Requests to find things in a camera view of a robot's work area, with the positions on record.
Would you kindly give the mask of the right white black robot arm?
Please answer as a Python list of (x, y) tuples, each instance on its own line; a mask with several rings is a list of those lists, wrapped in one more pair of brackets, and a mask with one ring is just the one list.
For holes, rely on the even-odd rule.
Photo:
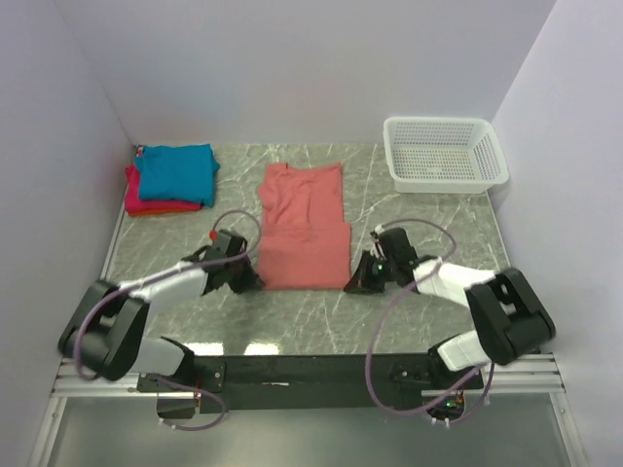
[(352, 278), (348, 294), (381, 294), (388, 282), (445, 299), (467, 308), (474, 329), (429, 349), (427, 376), (448, 388), (461, 371), (491, 362), (508, 365), (556, 337), (556, 326), (523, 273), (471, 269), (445, 263), (438, 257), (411, 254), (405, 261), (366, 250)]

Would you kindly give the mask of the salmon pink t shirt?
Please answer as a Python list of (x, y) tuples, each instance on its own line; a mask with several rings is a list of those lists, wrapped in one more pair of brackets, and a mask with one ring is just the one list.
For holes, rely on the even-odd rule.
[(342, 165), (265, 166), (257, 187), (262, 236), (256, 269), (267, 290), (339, 290), (350, 279), (351, 226)]

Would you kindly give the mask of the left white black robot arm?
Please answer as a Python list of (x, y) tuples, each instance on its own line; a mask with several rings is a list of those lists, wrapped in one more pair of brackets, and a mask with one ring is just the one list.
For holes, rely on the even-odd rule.
[[(144, 332), (150, 316), (223, 285), (242, 294), (260, 290), (264, 283), (246, 257), (206, 266), (197, 257), (186, 257), (133, 281), (98, 279), (61, 333), (57, 349), (65, 358), (77, 353), (81, 367), (109, 381), (137, 372), (160, 375), (174, 391), (198, 385), (205, 370), (191, 348), (166, 337), (146, 338)], [(81, 341), (77, 352), (76, 340)]]

